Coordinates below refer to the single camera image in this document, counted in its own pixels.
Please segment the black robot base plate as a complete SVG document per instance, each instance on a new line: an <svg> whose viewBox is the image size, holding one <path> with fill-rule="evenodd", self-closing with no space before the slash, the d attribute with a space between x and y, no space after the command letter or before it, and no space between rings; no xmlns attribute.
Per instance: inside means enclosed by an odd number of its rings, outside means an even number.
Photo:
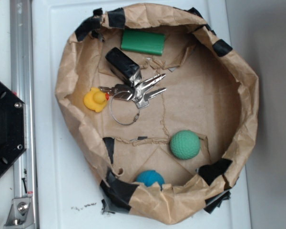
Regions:
<svg viewBox="0 0 286 229"><path fill-rule="evenodd" d="M24 102L0 82L0 178L25 149Z"/></svg>

